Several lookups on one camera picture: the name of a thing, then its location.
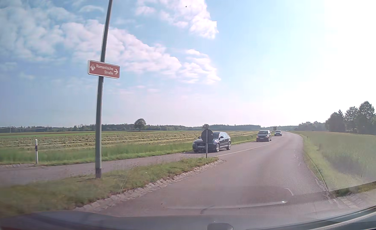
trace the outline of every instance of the side road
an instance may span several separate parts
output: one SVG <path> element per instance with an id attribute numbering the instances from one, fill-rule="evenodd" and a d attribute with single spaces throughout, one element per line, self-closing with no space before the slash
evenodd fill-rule
<path id="1" fill-rule="evenodd" d="M 263 145 L 263 142 L 248 142 L 233 145 L 231 150 L 221 150 L 219 153 L 212 153 L 209 156 L 229 154 Z M 164 162 L 178 161 L 183 158 L 204 157 L 205 154 L 177 153 L 143 158 L 103 161 L 103 172 L 111 170 L 124 170 L 134 166 L 152 165 Z M 30 182 L 42 180 L 57 180 L 75 175 L 88 175 L 94 173 L 94 163 L 59 166 L 39 166 L 22 165 L 20 167 L 0 167 L 0 186 L 24 185 Z"/>

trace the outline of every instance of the metal pole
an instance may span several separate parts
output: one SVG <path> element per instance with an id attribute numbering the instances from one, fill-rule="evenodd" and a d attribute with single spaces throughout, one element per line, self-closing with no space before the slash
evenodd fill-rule
<path id="1" fill-rule="evenodd" d="M 208 129 L 206 129 L 206 146 L 205 146 L 205 158 L 208 158 Z"/>
<path id="2" fill-rule="evenodd" d="M 105 62 L 106 60 L 106 47 L 107 47 L 107 35 L 109 33 L 110 15 L 111 15 L 111 5 L 113 0 L 109 0 L 109 6 L 107 8 L 106 23 L 104 24 L 103 41 L 101 44 L 101 55 L 100 61 Z M 98 88 L 97 88 L 97 112 L 95 116 L 95 177 L 101 178 L 101 109 L 103 101 L 103 82 L 104 77 L 98 77 Z"/>
<path id="3" fill-rule="evenodd" d="M 36 165 L 39 164 L 39 153 L 37 152 L 37 139 L 35 139 Z"/>

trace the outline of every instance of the black car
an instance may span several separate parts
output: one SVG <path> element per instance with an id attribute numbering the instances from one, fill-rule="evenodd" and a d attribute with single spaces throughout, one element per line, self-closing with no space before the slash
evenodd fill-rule
<path id="1" fill-rule="evenodd" d="M 282 131 L 276 130 L 275 133 L 273 134 L 274 136 L 282 136 Z"/>
<path id="2" fill-rule="evenodd" d="M 272 135 L 270 130 L 260 130 L 256 135 L 256 142 L 271 141 Z"/>
<path id="3" fill-rule="evenodd" d="M 225 132 L 213 132 L 213 139 L 208 143 L 208 152 L 219 152 L 221 148 L 231 149 L 231 137 Z M 194 153 L 205 152 L 206 142 L 201 137 L 192 143 Z"/>

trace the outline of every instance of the treeline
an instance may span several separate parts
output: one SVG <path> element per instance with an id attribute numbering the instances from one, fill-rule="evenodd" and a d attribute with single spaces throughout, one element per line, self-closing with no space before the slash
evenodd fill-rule
<path id="1" fill-rule="evenodd" d="M 365 101 L 358 108 L 350 107 L 345 113 L 341 110 L 332 113 L 325 125 L 330 132 L 376 135 L 376 113 L 373 105 Z"/>
<path id="2" fill-rule="evenodd" d="M 269 127 L 262 127 L 261 129 L 268 129 L 268 130 L 273 130 L 275 126 L 269 126 Z M 277 130 L 283 130 L 283 131 L 290 131 L 294 130 L 296 128 L 296 125 L 286 125 L 286 126 L 276 126 Z"/>
<path id="3" fill-rule="evenodd" d="M 296 128 L 294 128 L 296 131 L 326 131 L 326 125 L 325 123 L 320 122 L 306 122 L 299 124 Z"/>
<path id="4" fill-rule="evenodd" d="M 269 127 L 262 127 L 262 129 L 269 129 L 273 130 L 274 126 Z M 326 127 L 324 123 L 320 122 L 306 122 L 301 123 L 298 126 L 297 125 L 287 125 L 287 126 L 277 126 L 277 130 L 283 130 L 283 131 L 292 131 L 292 130 L 299 130 L 299 131 L 326 131 Z"/>
<path id="5" fill-rule="evenodd" d="M 140 130 L 135 124 L 103 124 L 103 131 L 137 131 Z M 210 126 L 211 130 L 259 130 L 260 125 L 224 125 L 214 124 Z M 141 130 L 147 131 L 200 131 L 201 126 L 182 126 L 182 125 L 142 125 Z M 25 126 L 25 127 L 0 127 L 0 133 L 19 133 L 19 132 L 68 132 L 68 131 L 95 131 L 95 124 L 90 125 L 74 125 L 73 127 L 44 127 L 44 126 Z"/>

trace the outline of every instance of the car windshield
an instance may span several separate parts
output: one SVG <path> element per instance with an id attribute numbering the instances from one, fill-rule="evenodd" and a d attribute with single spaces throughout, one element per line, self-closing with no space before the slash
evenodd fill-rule
<path id="1" fill-rule="evenodd" d="M 376 1 L 0 0 L 0 223 L 256 229 L 366 207 Z"/>

